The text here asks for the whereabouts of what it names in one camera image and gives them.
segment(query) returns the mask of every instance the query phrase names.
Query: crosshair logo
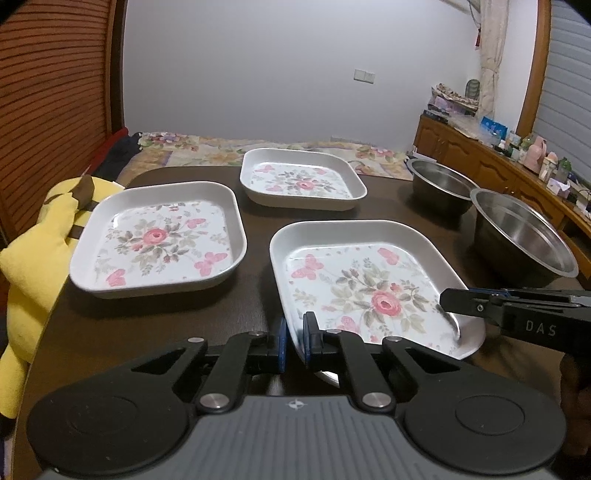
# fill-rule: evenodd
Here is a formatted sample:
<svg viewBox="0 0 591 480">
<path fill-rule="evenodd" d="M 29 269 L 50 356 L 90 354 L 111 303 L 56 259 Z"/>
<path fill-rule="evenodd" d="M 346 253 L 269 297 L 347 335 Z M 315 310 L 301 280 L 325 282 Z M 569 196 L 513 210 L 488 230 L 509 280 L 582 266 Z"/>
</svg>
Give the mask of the crosshair logo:
<svg viewBox="0 0 591 480">
<path fill-rule="evenodd" d="M 299 399 L 296 398 L 295 400 L 290 401 L 287 404 L 287 406 L 289 408 L 293 408 L 294 410 L 299 410 L 301 408 L 304 408 L 306 406 L 306 404 L 304 402 L 302 402 L 301 400 L 299 400 Z"/>
</svg>

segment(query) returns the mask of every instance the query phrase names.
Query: white wall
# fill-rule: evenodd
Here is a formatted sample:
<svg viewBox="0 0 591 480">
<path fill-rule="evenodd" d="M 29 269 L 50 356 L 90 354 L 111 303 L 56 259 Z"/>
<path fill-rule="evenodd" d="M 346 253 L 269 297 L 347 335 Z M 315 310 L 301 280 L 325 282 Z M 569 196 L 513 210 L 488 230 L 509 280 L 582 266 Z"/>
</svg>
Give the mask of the white wall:
<svg viewBox="0 0 591 480">
<path fill-rule="evenodd" d="M 129 0 L 126 126 L 406 148 L 431 85 L 463 92 L 478 75 L 476 28 L 451 3 Z M 354 82 L 355 68 L 375 84 Z"/>
<path fill-rule="evenodd" d="M 510 0 L 503 61 L 499 69 L 495 120 L 514 130 L 519 122 L 534 55 L 538 0 Z"/>
</svg>

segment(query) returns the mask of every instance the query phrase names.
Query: stainless steel bowl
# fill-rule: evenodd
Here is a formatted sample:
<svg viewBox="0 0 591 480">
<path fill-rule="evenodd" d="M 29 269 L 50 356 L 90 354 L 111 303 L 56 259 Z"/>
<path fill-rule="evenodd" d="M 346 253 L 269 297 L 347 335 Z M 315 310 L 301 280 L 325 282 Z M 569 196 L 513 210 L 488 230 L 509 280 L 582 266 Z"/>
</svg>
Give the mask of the stainless steel bowl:
<svg viewBox="0 0 591 480">
<path fill-rule="evenodd" d="M 545 287 L 557 277 L 576 277 L 579 266 L 552 225 L 510 195 L 472 190 L 478 210 L 474 246 L 508 284 Z"/>
<path fill-rule="evenodd" d="M 446 216 L 459 217 L 472 206 L 470 192 L 478 185 L 445 165 L 415 158 L 408 162 L 418 200 Z"/>
</svg>

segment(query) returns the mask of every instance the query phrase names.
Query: tray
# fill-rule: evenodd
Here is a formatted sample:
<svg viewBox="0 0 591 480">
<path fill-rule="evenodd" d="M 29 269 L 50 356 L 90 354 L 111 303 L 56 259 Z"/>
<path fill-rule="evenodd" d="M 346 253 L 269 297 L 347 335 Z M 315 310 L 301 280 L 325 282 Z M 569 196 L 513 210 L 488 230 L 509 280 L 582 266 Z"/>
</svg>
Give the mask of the tray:
<svg viewBox="0 0 591 480">
<path fill-rule="evenodd" d="M 435 246 L 388 220 L 292 223 L 269 248 L 287 326 L 303 358 L 302 317 L 365 342 L 396 335 L 462 359 L 485 339 L 480 318 L 443 313 L 439 294 L 466 288 Z M 337 376 L 323 376 L 337 384 Z"/>
<path fill-rule="evenodd" d="M 70 278 L 105 299 L 202 290 L 225 280 L 245 253 L 228 187 L 209 181 L 140 187 L 94 209 Z"/>
<path fill-rule="evenodd" d="M 240 182 L 253 202 L 268 207 L 344 211 L 368 192 L 342 158 L 282 148 L 246 152 Z"/>
</svg>

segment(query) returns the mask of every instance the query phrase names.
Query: pink bottle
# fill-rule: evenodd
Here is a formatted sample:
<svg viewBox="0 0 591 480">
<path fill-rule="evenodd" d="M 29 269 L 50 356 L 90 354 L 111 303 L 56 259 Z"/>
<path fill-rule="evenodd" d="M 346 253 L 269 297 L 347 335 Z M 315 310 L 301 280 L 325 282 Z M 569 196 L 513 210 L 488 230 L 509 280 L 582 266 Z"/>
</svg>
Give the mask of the pink bottle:
<svg viewBox="0 0 591 480">
<path fill-rule="evenodd" d="M 523 165 L 535 174 L 539 174 L 545 156 L 546 140 L 544 140 L 542 137 L 537 137 L 534 144 L 530 146 L 527 153 L 525 154 Z"/>
</svg>

